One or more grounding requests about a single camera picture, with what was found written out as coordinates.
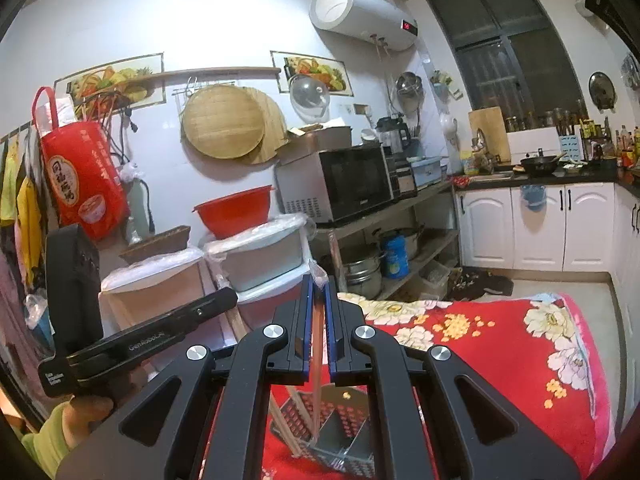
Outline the left hand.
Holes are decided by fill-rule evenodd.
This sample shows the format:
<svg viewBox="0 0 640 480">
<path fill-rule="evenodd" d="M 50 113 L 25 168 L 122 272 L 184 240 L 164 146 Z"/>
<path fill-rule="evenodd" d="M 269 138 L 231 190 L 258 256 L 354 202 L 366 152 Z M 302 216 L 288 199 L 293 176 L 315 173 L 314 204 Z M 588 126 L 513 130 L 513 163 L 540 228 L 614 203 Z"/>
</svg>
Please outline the left hand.
<svg viewBox="0 0 640 480">
<path fill-rule="evenodd" d="M 126 404 L 149 380 L 143 367 L 129 374 L 129 386 L 116 401 L 108 396 L 74 396 L 62 411 L 62 433 L 67 447 L 77 448 L 92 433 L 92 428 L 103 422 L 115 410 Z"/>
</svg>

